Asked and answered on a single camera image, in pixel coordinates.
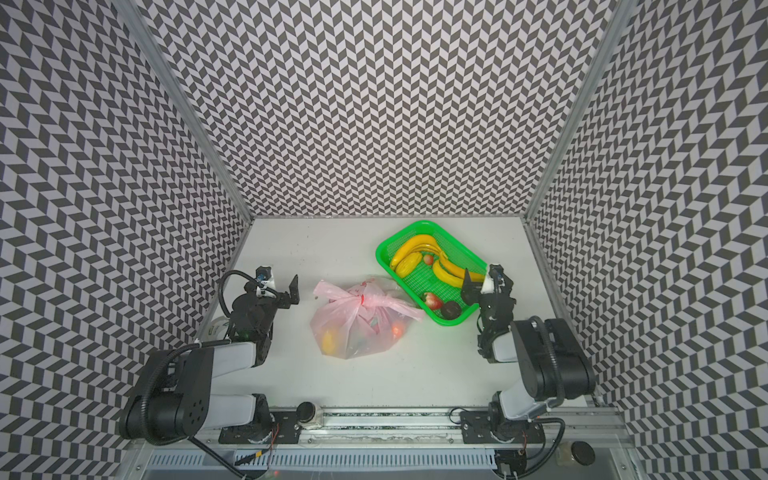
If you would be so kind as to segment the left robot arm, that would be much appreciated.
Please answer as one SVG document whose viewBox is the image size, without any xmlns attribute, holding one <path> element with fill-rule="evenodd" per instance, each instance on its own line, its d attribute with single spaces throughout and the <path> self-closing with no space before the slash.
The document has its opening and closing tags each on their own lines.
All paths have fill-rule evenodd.
<svg viewBox="0 0 768 480">
<path fill-rule="evenodd" d="M 269 267 L 252 275 L 230 270 L 219 282 L 217 299 L 227 320 L 224 337 L 151 353 L 120 413 L 120 437 L 162 446 L 204 429 L 252 423 L 272 428 L 262 394 L 216 393 L 213 380 L 265 363 L 277 313 L 300 303 L 299 276 L 279 292 Z"/>
</svg>

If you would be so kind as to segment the pink plastic bag peach print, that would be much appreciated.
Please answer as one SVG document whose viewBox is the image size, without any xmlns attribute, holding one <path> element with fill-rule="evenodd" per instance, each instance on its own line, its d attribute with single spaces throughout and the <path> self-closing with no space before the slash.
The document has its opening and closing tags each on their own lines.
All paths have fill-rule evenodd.
<svg viewBox="0 0 768 480">
<path fill-rule="evenodd" d="M 323 334 L 334 332 L 337 351 L 330 357 L 343 360 L 389 350 L 404 336 L 393 338 L 393 323 L 402 322 L 406 333 L 411 323 L 426 317 L 426 312 L 390 278 L 371 277 L 347 289 L 321 281 L 313 294 L 327 301 L 310 322 L 315 341 L 323 354 Z"/>
</svg>

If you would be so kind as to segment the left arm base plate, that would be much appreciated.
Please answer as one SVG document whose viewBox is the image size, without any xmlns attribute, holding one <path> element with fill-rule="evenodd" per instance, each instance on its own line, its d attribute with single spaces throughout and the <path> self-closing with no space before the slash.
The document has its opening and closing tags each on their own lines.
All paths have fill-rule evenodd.
<svg viewBox="0 0 768 480">
<path fill-rule="evenodd" d="M 219 434 L 220 444 L 267 445 L 297 444 L 302 427 L 294 410 L 272 410 L 263 394 L 254 394 L 253 418 L 244 425 L 225 427 Z"/>
</svg>

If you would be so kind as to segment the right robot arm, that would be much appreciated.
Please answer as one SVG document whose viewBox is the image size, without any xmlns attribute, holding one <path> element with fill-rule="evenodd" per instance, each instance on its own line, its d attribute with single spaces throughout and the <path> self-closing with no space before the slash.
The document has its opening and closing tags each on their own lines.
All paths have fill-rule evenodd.
<svg viewBox="0 0 768 480">
<path fill-rule="evenodd" d="M 495 429 L 532 421 L 566 400 L 594 393 L 597 380 L 592 363 L 562 318 L 514 318 L 512 280 L 502 266 L 492 264 L 484 275 L 466 270 L 461 297 L 477 305 L 477 351 L 490 363 L 514 363 L 520 377 L 495 393 L 488 420 Z"/>
</svg>

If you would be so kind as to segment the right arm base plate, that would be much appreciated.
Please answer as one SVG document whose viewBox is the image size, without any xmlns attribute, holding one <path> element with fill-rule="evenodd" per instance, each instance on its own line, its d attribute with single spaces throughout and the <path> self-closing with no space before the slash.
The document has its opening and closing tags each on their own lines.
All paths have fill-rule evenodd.
<svg viewBox="0 0 768 480">
<path fill-rule="evenodd" d="M 487 411 L 460 410 L 458 426 L 465 444 L 543 444 L 541 426 L 527 420 L 493 420 Z"/>
</svg>

